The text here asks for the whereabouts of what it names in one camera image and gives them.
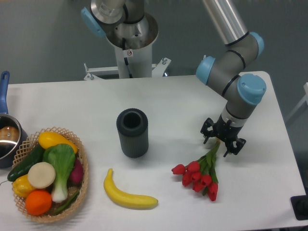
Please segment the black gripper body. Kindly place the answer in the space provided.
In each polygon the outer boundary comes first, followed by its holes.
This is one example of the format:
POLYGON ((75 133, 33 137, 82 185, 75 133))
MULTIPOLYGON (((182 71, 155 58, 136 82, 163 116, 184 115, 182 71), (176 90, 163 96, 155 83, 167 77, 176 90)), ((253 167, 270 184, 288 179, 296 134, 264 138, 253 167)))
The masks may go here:
POLYGON ((238 146, 239 143, 241 145, 243 144, 243 139, 238 138, 238 134, 242 127, 233 127, 230 120, 225 122, 222 117, 219 117, 214 128, 216 131, 215 136, 222 140, 227 147, 234 147, 234 142, 236 146, 238 146))

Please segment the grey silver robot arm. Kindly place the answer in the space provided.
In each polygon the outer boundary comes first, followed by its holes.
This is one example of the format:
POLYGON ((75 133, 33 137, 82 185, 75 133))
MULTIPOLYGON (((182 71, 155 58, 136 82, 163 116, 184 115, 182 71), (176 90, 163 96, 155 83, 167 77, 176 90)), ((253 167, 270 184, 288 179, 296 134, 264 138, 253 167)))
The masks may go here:
MULTIPOLYGON (((196 77, 227 104, 216 122, 204 122, 201 133, 205 140, 222 140, 228 154, 238 154, 245 145, 238 134, 266 92, 261 77, 242 71, 263 52, 264 41, 247 30, 231 1, 205 0, 203 4, 227 51, 218 59, 204 57, 196 77)), ((152 44, 158 25, 145 12, 142 0, 93 0, 81 10, 81 17, 93 34, 113 45, 120 78, 154 76, 152 44)))

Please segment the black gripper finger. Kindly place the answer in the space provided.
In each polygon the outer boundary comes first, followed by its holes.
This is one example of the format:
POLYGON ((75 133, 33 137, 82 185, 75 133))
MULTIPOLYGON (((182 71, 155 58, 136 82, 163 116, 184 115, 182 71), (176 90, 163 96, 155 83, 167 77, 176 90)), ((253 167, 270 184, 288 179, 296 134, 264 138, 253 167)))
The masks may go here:
POLYGON ((213 130, 214 122, 211 118, 207 118, 203 123, 203 126, 200 130, 201 134, 203 134, 204 142, 206 144, 209 138, 214 137, 215 133, 213 130))
POLYGON ((226 157, 228 154, 237 155, 246 144, 246 140, 236 138, 235 140, 226 140, 224 143, 227 150, 223 157, 226 157))

